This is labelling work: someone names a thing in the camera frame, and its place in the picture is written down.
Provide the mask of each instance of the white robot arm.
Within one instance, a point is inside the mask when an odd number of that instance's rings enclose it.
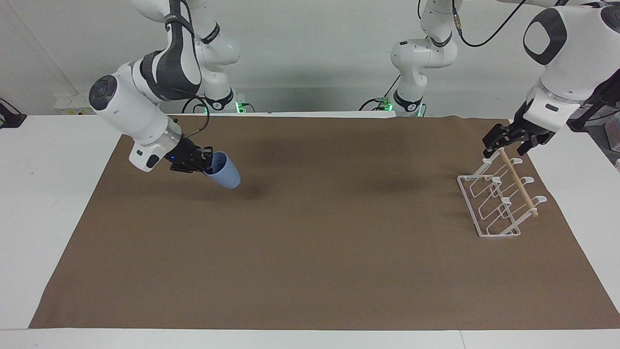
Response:
[[[174,171],[205,172],[211,168],[213,149],[194,145],[158,104],[204,93],[206,98],[199,98],[212,101],[212,106],[220,103],[215,109],[224,109],[234,99],[234,90],[226,74],[210,67],[236,62],[239,49],[221,35],[204,0],[131,2],[145,17],[165,23],[168,46],[97,80],[89,93],[91,106],[103,120],[133,138],[129,160],[137,168],[150,172],[166,158]]]
[[[485,156],[514,142],[524,142],[521,155],[547,143],[595,89],[620,70],[616,59],[620,54],[620,2],[584,2],[524,2],[546,8],[531,21],[523,39],[527,54],[544,65],[545,72],[530,89],[514,123],[498,124],[484,137]],[[461,28],[453,10],[458,11],[461,4],[462,0],[428,0],[420,20],[428,37],[401,42],[392,49],[392,63],[401,74],[390,100],[397,115],[417,115],[427,86],[421,69],[441,68],[456,59],[453,23],[459,33]]]
[[[463,0],[455,0],[458,9]],[[399,116],[417,115],[427,87],[427,77],[420,71],[442,68],[456,60],[458,48],[452,29],[452,0],[427,0],[420,20],[425,39],[399,42],[392,48],[392,64],[399,70],[401,80],[390,103]]]
[[[486,157],[514,142],[523,142],[520,155],[546,144],[595,89],[620,70],[618,4],[550,7],[531,21],[523,46],[545,71],[514,122],[497,124],[484,137]]]

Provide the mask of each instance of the wooden rod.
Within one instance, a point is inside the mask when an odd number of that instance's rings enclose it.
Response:
[[[508,166],[508,170],[512,174],[512,179],[515,181],[515,184],[517,188],[519,189],[521,196],[523,196],[523,199],[525,200],[525,204],[528,206],[528,209],[535,209],[536,206],[534,206],[534,203],[532,202],[532,199],[529,197],[527,190],[525,190],[525,186],[523,185],[523,183],[521,183],[521,178],[519,178],[519,175],[515,171],[515,167],[512,165],[512,162],[510,161],[508,155],[506,154],[503,148],[500,148],[500,155],[502,156],[502,160],[506,163],[506,166]],[[534,217],[538,217],[538,211],[534,210],[532,212],[532,215]]]

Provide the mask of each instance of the brown paper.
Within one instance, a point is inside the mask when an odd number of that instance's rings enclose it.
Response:
[[[231,156],[234,191],[164,162],[142,173],[122,138],[30,326],[620,327],[529,159],[540,217],[518,238],[477,236],[456,177],[494,123],[213,118],[194,141]]]

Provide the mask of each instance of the white tabletop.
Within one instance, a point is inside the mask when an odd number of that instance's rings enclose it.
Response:
[[[378,115],[336,112],[303,116]],[[8,329],[0,330],[0,348],[620,347],[620,330],[20,330],[28,327],[119,136],[96,116],[30,116],[19,129],[0,130],[0,329]],[[588,135],[568,129],[548,145],[532,150],[530,157],[620,309],[620,223],[616,218],[620,174]]]

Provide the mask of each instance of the blue cup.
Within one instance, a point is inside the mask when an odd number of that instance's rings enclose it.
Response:
[[[241,184],[239,171],[224,152],[214,153],[211,168],[203,173],[226,189],[234,189]]]

